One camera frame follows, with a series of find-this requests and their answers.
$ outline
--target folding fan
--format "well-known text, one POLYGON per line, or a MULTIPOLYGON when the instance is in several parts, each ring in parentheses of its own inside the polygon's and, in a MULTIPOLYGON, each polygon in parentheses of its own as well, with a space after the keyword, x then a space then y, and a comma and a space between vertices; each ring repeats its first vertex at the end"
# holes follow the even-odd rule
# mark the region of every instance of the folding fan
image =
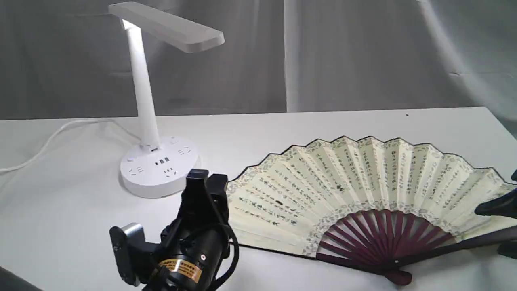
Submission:
POLYGON ((341 137, 269 154, 227 194, 239 244, 405 285, 402 266, 517 239, 517 220, 474 214, 516 187, 428 143, 341 137))

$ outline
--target label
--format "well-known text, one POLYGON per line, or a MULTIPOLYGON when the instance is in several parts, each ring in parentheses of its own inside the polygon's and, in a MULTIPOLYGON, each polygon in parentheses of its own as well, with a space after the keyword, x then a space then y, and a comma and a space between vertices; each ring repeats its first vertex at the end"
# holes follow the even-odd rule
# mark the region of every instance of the label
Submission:
POLYGON ((166 259, 160 262, 160 266, 165 266, 171 272, 177 272, 189 277, 194 282, 199 282, 201 269, 193 263, 183 259, 166 259))

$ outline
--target white table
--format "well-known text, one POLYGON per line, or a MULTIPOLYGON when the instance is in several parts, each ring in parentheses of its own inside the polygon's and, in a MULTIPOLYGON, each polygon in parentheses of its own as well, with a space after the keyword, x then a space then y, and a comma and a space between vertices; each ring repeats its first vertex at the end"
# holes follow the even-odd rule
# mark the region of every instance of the white table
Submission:
MULTIPOLYGON (((137 132, 136 118, 120 123, 137 132)), ((67 120, 0 121, 0 167, 31 157, 67 120)), ((164 135, 194 141, 203 168, 237 176, 267 153, 347 135, 431 142, 509 181, 517 141, 486 108, 160 117, 164 135)), ((157 242, 180 196, 142 199, 121 187, 119 159, 135 140, 113 124, 65 131, 39 160, 0 176, 0 266, 44 290, 139 290, 119 278, 108 230, 140 222, 157 242)), ((513 290, 517 261, 494 248, 462 251, 407 268, 405 290, 513 290)), ((226 270, 229 260, 221 271, 226 270)), ((243 249, 221 290, 396 290, 386 279, 319 261, 243 249)))

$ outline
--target curtain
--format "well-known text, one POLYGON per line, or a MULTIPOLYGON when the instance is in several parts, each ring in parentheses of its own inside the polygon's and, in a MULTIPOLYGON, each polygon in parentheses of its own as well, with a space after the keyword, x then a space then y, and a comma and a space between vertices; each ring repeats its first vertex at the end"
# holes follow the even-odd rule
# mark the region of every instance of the curtain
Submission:
MULTIPOLYGON (((136 115, 122 0, 0 0, 0 119, 136 115)), ((487 106, 517 134, 517 3, 138 0, 224 32, 144 32, 158 115, 487 106)))

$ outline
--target white desk lamp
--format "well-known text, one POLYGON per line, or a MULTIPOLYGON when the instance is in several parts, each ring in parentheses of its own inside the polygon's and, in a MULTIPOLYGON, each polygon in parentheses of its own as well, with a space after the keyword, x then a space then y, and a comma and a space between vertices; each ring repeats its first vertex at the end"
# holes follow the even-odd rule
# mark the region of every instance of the white desk lamp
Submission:
POLYGON ((133 194, 160 198, 185 188, 190 169, 199 167, 197 149, 187 139, 159 137, 141 29, 184 52, 198 52, 224 43, 221 31, 139 4, 109 6, 127 32, 133 70, 141 142, 120 162, 124 185, 133 194))

